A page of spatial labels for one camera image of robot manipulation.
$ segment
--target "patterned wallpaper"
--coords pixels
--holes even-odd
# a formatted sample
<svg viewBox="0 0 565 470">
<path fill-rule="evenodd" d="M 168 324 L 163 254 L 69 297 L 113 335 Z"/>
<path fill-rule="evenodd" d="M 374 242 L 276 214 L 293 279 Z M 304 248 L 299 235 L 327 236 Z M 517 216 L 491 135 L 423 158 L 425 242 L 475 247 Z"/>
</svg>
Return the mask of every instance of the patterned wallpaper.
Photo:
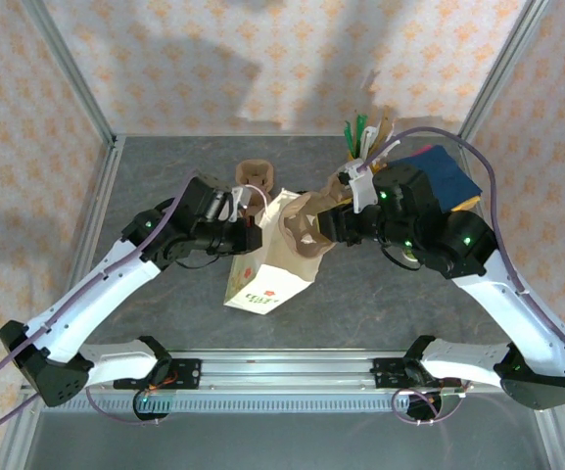
<svg viewBox="0 0 565 470">
<path fill-rule="evenodd" d="M 533 41 L 474 145 L 494 164 L 513 259 L 565 320 L 565 1 L 550 2 Z"/>
<path fill-rule="evenodd" d="M 46 0 L 116 133 L 457 130 L 525 0 Z"/>
<path fill-rule="evenodd" d="M 0 0 L 0 327 L 63 294 L 101 146 L 21 0 Z M 0 416 L 21 379 L 0 374 Z"/>
</svg>

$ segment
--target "white bracket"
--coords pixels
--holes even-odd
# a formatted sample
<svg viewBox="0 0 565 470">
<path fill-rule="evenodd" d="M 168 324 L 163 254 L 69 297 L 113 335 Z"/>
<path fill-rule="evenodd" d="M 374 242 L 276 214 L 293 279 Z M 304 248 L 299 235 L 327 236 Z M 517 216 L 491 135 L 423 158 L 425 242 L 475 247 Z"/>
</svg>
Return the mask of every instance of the white bracket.
<svg viewBox="0 0 565 470">
<path fill-rule="evenodd" d="M 230 222 L 236 222 L 239 218 L 239 209 L 246 209 L 250 204 L 250 199 L 252 199 L 252 191 L 245 186 L 234 186 L 232 188 L 232 205 L 226 204 L 221 214 L 219 215 L 219 220 L 228 220 Z"/>
<path fill-rule="evenodd" d="M 95 276 L 103 273 L 106 267 L 129 255 L 135 249 L 136 247 L 129 241 L 117 241 L 97 266 L 64 297 L 28 321 L 25 334 L 29 337 L 35 333 L 73 294 L 84 288 Z M 69 362 L 86 338 L 115 308 L 160 273 L 161 271 L 152 261 L 143 262 L 140 258 L 130 260 L 117 272 L 105 275 L 100 282 L 89 288 L 48 332 L 34 342 L 34 345 L 39 350 L 43 348 L 49 350 L 50 360 Z"/>
<path fill-rule="evenodd" d="M 497 322 L 515 344 L 526 364 L 536 373 L 565 377 L 565 345 L 545 326 L 517 292 L 498 250 L 485 263 L 487 273 L 452 279 L 460 289 L 473 297 Z M 523 277 L 526 291 L 565 334 L 565 323 L 533 292 Z"/>
<path fill-rule="evenodd" d="M 508 346 L 463 345 L 435 340 L 423 352 L 421 365 L 437 379 L 455 377 L 499 387 L 494 366 L 508 354 Z"/>
<path fill-rule="evenodd" d="M 358 170 L 363 164 L 362 159 L 356 159 L 339 168 L 339 172 L 347 173 L 350 177 L 354 213 L 361 213 L 367 206 L 378 204 L 378 195 L 373 187 L 373 172 L 369 168 L 364 171 Z"/>
<path fill-rule="evenodd" d="M 142 341 L 120 345 L 83 345 L 79 353 L 95 363 L 88 372 L 86 387 L 118 379 L 144 379 L 158 360 Z"/>
</svg>

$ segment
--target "white cable clip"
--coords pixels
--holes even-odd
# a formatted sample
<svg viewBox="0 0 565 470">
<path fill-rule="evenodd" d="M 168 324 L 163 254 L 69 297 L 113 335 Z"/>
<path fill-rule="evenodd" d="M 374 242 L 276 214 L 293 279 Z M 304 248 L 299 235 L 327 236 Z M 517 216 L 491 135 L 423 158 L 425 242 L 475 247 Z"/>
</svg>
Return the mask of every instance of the white cable clip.
<svg viewBox="0 0 565 470">
<path fill-rule="evenodd" d="M 378 195 L 373 187 L 373 173 L 370 169 L 359 171 L 364 161 L 352 160 L 339 167 L 339 172 L 346 173 L 350 178 L 348 185 L 353 194 L 353 212 L 361 213 L 364 208 L 378 204 Z"/>
</svg>

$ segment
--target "gray table surface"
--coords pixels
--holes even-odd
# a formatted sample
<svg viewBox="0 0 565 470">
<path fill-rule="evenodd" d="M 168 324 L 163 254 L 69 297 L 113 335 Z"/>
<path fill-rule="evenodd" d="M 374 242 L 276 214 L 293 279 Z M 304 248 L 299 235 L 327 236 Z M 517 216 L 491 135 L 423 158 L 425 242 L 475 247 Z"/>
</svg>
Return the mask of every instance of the gray table surface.
<svg viewBox="0 0 565 470">
<path fill-rule="evenodd" d="M 25 469 L 545 470 L 534 412 L 471 395 L 448 420 L 393 413 L 176 413 L 123 426 L 95 412 L 41 412 Z"/>
<path fill-rule="evenodd" d="M 411 138 L 406 157 L 444 139 Z M 138 212 L 170 197 L 197 167 L 234 181 L 237 163 L 267 159 L 275 189 L 318 190 L 346 158 L 343 137 L 128 137 L 95 256 L 101 259 Z M 199 262 L 201 258 L 188 259 Z M 497 343 L 506 337 L 486 312 L 439 273 L 402 270 L 374 243 L 336 247 L 316 282 L 266 316 L 223 306 L 231 259 L 201 270 L 172 266 L 127 299 L 91 337 L 97 343 L 152 335 L 166 348 L 363 348 L 406 350 L 422 334 L 448 341 Z"/>
</svg>

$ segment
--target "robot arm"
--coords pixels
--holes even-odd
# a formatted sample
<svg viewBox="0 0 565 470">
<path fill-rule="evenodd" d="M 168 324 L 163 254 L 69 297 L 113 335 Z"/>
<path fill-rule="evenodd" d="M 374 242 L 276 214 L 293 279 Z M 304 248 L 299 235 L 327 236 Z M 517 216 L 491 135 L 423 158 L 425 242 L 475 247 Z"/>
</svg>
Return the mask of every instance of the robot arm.
<svg viewBox="0 0 565 470">
<path fill-rule="evenodd" d="M 371 239 L 383 248 L 410 250 L 420 263 L 472 296 L 511 340 L 508 345 L 477 346 L 421 337 L 408 356 L 437 379 L 455 377 L 502 387 L 531 408 L 565 403 L 565 343 L 511 280 L 490 227 L 470 211 L 442 213 L 427 175 L 414 166 L 395 164 L 371 175 L 358 170 L 362 163 L 346 164 L 339 175 L 360 204 L 319 214 L 321 233 L 349 246 Z M 371 191 L 377 204 L 367 196 Z M 529 293 L 565 334 L 565 324 Z"/>
<path fill-rule="evenodd" d="M 88 336 L 127 297 L 178 259 L 201 250 L 213 257 L 239 255 L 261 246 L 254 219 L 239 217 L 250 192 L 230 188 L 215 178 L 196 175 L 171 214 L 167 200 L 138 213 L 122 237 L 75 287 L 26 325 L 9 321 L 0 330 L 8 351 L 41 328 L 47 331 L 15 358 L 16 366 L 48 406 L 70 400 L 89 385 L 116 379 L 164 378 L 170 354 L 152 337 L 122 345 L 86 345 Z M 155 238 L 150 234 L 167 216 Z M 139 256 L 131 254 L 145 243 Z M 53 321 L 61 308 L 64 313 Z"/>
</svg>

